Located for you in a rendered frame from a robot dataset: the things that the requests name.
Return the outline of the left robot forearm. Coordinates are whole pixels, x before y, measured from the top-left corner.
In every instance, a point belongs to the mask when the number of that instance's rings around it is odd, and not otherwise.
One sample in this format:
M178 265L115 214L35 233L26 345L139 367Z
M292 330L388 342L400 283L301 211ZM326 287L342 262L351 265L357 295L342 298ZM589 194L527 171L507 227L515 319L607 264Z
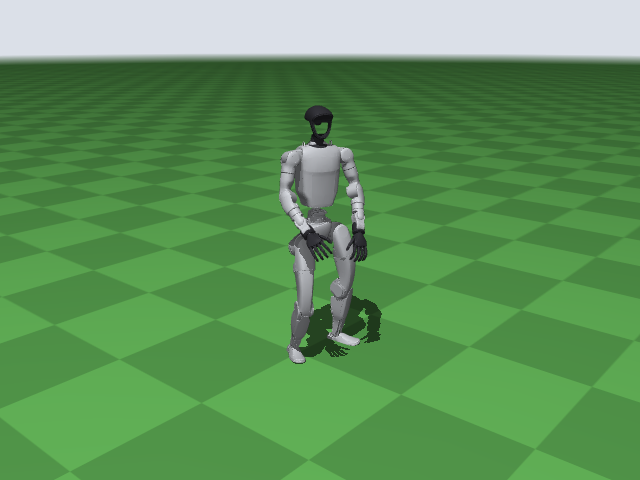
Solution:
M352 216L351 216L351 220L352 220L352 224L353 222L356 222L356 226L357 229L363 229L365 228L365 224L364 224L364 220L365 220L365 215L364 215L364 205L365 205L365 198L364 198L364 193L363 193L363 188L360 184L357 184L357 193L358 193L358 197L355 197L351 200L351 206L352 206Z

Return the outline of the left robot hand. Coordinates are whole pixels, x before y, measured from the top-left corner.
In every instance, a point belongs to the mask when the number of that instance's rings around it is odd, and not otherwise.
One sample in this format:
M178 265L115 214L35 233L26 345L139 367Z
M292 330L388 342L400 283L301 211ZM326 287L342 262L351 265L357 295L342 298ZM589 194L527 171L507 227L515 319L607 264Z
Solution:
M346 248L346 250L348 251L350 246L353 243L354 248L353 248L353 253L352 253L352 256L350 257L350 260L353 259L353 257L355 256L356 249L357 249L357 255L356 255L356 258L355 258L354 262L356 262L358 260L359 256L360 256L360 258L359 258L358 262L360 262L361 260L364 261L366 259L366 257L367 257L367 247L366 247L367 246L367 242L366 242L365 237L363 236L365 234L365 228L364 228L364 230L363 229L357 229L356 222L353 222L353 224L352 224L352 234L353 234L352 240L350 241L350 243L348 244L348 246ZM364 257L363 257L363 255L364 255Z

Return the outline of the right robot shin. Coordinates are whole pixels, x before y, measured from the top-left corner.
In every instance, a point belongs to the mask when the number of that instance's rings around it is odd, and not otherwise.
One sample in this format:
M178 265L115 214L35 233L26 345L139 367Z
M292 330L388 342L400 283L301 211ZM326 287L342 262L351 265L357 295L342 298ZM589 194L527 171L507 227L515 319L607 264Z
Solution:
M290 348L298 346L301 343L301 339L306 335L309 327L309 316L303 316L301 318L301 312L299 311L297 301L294 303L294 311L291 317L291 340Z

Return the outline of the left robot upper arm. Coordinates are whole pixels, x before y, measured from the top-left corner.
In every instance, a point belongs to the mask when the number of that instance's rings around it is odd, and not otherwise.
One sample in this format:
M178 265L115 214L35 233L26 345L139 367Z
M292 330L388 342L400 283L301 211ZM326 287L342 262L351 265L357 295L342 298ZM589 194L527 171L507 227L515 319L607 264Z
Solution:
M354 154L349 148L338 147L341 153L341 165L344 175L349 183L346 193L349 198L358 197L357 184L359 182L358 171L354 162ZM361 184L360 184L361 185Z

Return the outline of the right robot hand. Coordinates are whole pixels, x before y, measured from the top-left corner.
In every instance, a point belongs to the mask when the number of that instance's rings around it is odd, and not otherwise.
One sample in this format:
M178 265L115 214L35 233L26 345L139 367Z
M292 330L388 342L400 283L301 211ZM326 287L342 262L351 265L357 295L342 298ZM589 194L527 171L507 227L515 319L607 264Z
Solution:
M309 225L309 224L308 224ZM323 250L323 248L321 247L321 244L326 248L326 250L332 254L332 251L328 248L328 246L323 242L323 240L326 240L328 243L332 243L332 241L323 236L323 235L319 235L318 233L315 232L315 230L312 228L311 225L309 225L309 227L311 229L307 230L304 234L302 234L302 232L300 231L301 235L303 236L303 238L307 243L308 248L310 249L313 257L315 258L315 260L317 262L319 262L319 260L317 259L313 249L315 249L316 253L318 254L318 256L321 258L321 260L324 260L324 258L322 257L322 255L320 254L319 250L317 249L317 247L319 247L319 249L321 250L321 252L325 255L326 258L329 258L328 255L326 254L326 252ZM322 240L323 239L323 240Z

